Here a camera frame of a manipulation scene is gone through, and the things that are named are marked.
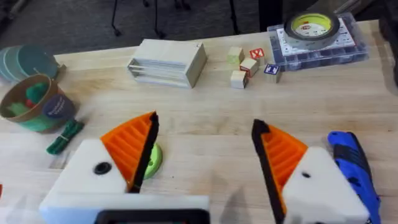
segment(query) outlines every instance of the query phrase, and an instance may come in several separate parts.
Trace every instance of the black chair leg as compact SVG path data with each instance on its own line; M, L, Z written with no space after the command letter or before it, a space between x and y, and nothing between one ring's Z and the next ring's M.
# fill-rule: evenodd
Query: black chair leg
M185 0L181 0L181 4L185 10L187 11L191 10L191 6L188 3L186 3Z
M114 26L114 17L116 16L116 9L118 8L118 0L114 0L114 6L113 6L113 15L112 15L112 28L113 28L113 32L114 35L116 37L119 37L120 35L122 35L122 33L120 32L120 30L118 30L118 28L116 28Z
M157 29L157 0L155 0L155 33L160 39L166 36L161 30Z
M238 35L240 31L238 29L238 23L236 22L234 0L229 0L229 6L231 6L231 19L232 19L232 25L234 27L234 34Z
M142 0L144 7L149 7L149 2L147 0Z

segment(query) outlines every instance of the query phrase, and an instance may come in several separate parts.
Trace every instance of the black screw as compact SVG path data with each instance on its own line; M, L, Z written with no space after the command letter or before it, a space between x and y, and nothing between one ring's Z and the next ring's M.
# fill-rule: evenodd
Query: black screw
M310 177L311 177L311 175L308 174L307 172L302 172L301 174L302 174L303 177L305 177L305 178L310 178Z
M112 165L108 162L100 162L94 167L94 173L96 175L103 175L112 169Z

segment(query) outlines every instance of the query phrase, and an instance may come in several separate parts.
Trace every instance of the green cable tie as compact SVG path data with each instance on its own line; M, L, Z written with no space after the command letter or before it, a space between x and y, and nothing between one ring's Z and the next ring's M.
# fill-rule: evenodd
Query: green cable tie
M75 119L67 122L63 133L47 148L47 152L51 155L60 154L69 144L69 142L77 135L85 126L84 123Z

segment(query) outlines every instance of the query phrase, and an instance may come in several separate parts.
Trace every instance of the white box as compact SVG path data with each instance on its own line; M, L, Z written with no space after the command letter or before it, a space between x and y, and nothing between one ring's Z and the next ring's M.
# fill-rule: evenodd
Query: white box
M233 71L231 75L231 87L232 88L245 88L248 83L247 72L245 71Z
M206 60L203 43L145 39L128 69L137 82L193 88Z

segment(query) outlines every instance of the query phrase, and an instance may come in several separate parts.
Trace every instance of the teal disc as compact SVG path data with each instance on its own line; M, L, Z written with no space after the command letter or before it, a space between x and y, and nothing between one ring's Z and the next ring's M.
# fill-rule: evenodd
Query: teal disc
M152 152L150 154L150 159L148 163L148 167L145 170L144 180L149 179L155 175L157 170L159 170L160 165L162 164L162 150L160 146L155 143L152 148Z

